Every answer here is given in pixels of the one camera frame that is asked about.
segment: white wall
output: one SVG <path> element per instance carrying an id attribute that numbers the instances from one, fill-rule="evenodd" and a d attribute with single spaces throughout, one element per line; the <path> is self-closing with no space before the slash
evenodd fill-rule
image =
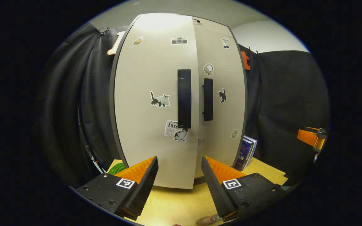
<path id="1" fill-rule="evenodd" d="M 251 47 L 252 51 L 264 53 L 280 50 L 300 50 L 307 48 L 289 30 L 272 20 L 246 23 L 231 29 L 237 43 Z"/>

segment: round sticker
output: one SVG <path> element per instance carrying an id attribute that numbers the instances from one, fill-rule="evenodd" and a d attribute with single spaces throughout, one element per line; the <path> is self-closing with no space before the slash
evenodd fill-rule
<path id="1" fill-rule="evenodd" d="M 238 130 L 234 130 L 232 133 L 231 133 L 231 138 L 236 138 L 238 135 Z"/>

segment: black fabric backdrop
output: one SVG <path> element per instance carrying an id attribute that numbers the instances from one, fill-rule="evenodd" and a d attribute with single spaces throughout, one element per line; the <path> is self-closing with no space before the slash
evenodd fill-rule
<path id="1" fill-rule="evenodd" d="M 119 159 L 109 115 L 112 47 L 120 27 L 104 34 L 91 23 L 80 27 L 58 47 L 46 65 L 37 98 L 38 134 L 43 153 L 61 179 L 74 187 L 98 175 L 81 145 L 76 103 L 96 160 L 105 170 Z M 290 174 L 293 185 L 312 165 L 316 152 L 296 138 L 305 126 L 329 126 L 326 83 L 312 55 L 302 51 L 249 56 L 248 114 L 245 134 L 258 140 L 254 157 Z"/>

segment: wooden table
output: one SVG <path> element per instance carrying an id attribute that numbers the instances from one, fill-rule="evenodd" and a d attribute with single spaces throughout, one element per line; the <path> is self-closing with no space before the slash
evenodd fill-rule
<path id="1" fill-rule="evenodd" d="M 110 169 L 121 162 L 121 160 L 114 160 Z M 260 173 L 271 182 L 281 186 L 287 181 L 284 172 L 255 158 L 252 158 L 249 166 L 242 172 L 246 175 Z M 212 216 L 216 213 L 216 207 L 206 182 L 195 184 L 193 189 L 153 186 L 142 214 L 136 221 L 128 218 L 127 220 L 145 226 L 172 226 L 174 224 L 194 226 L 195 221 L 199 218 Z M 216 222 L 212 226 L 222 223 L 223 221 Z"/>

